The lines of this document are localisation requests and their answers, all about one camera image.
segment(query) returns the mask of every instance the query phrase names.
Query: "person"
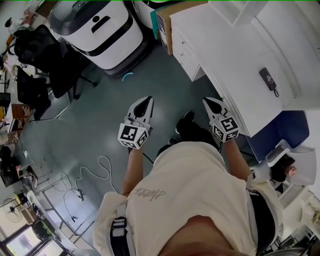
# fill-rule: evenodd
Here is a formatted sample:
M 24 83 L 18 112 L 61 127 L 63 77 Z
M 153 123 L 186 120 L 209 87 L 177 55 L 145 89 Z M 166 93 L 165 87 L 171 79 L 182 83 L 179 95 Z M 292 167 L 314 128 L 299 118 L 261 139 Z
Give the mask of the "person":
M 9 30 L 9 33 L 11 35 L 15 35 L 15 33 L 18 31 L 18 30 L 21 30 L 21 29 L 27 29 L 29 27 L 28 24 L 25 24 L 24 23 L 24 19 L 17 19 L 17 20 L 14 20 L 12 21 L 12 18 L 9 18 L 4 26 L 6 28 L 8 28 Z
M 179 120 L 181 141 L 160 149 L 145 178 L 143 150 L 131 150 L 122 194 L 105 194 L 94 224 L 102 256 L 114 255 L 106 239 L 122 204 L 137 256 L 253 256 L 266 249 L 263 236 L 271 234 L 267 246 L 277 238 L 283 209 L 270 182 L 250 178 L 234 140 L 224 143 L 228 173 L 212 133 L 194 118 L 189 111 Z

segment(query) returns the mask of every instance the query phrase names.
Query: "gray floor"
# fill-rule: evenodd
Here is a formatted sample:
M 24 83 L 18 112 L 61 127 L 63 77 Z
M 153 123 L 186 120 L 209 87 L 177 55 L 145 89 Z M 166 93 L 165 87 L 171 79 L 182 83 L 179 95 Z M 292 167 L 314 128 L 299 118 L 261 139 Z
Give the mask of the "gray floor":
M 82 95 L 60 119 L 29 123 L 26 126 L 20 137 L 22 147 L 28 150 L 34 161 L 45 158 L 52 171 L 52 179 L 57 180 L 60 173 L 65 172 L 73 182 L 80 177 L 81 166 L 105 177 L 106 172 L 99 167 L 97 159 L 106 155 L 112 165 L 113 184 L 120 190 L 128 151 L 117 141 L 119 125 L 123 122 L 129 106 L 144 96 L 154 97 L 151 120 L 154 129 L 144 145 L 144 152 L 152 160 L 159 148 L 167 143 L 168 138 L 176 136 L 176 123 L 186 111 L 193 110 L 195 121 L 200 126 L 209 128 L 202 98 L 219 96 L 206 76 L 191 82 L 177 60 L 168 56 L 160 45 L 132 71 L 134 74 L 122 81 L 121 78 L 108 77 L 102 70 L 91 65 L 84 75 L 99 80 L 96 88 L 92 88 L 87 82 L 79 81 Z M 47 115 L 63 108 L 66 101 L 63 99 L 61 102 L 53 104 Z M 102 162 L 109 168 L 107 161 Z M 145 159 L 145 175 L 151 168 L 152 164 Z M 110 181 L 97 179 L 86 172 L 83 176 L 78 184 L 86 193 L 87 199 L 98 209 L 103 195 L 112 191 Z M 88 232 L 85 237 L 91 244 L 92 231 Z

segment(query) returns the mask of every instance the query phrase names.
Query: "office chair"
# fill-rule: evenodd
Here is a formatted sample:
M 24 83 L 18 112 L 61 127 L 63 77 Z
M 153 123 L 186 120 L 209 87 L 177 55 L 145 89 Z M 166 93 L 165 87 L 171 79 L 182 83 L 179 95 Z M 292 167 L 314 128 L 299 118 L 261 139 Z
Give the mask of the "office chair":
M 69 103 L 66 108 L 54 118 L 39 121 L 57 119 L 70 107 L 72 103 L 71 88 L 73 88 L 73 99 L 79 99 L 80 96 L 76 94 L 79 78 L 91 83 L 94 87 L 97 86 L 96 82 L 81 75 L 90 61 L 65 42 L 58 42 L 45 25 L 40 25 L 32 31 L 32 36 L 17 38 L 15 51 L 16 48 L 18 60 L 21 63 L 32 65 L 36 69 L 48 73 L 50 87 L 56 98 L 68 94 Z
M 33 117 L 39 121 L 41 116 L 51 106 L 45 78 L 33 78 L 18 67 L 17 98 L 21 103 L 31 106 L 35 111 Z
M 303 111 L 282 111 L 247 141 L 256 159 L 266 159 L 273 166 L 284 154 L 296 149 L 309 137 L 306 114 Z

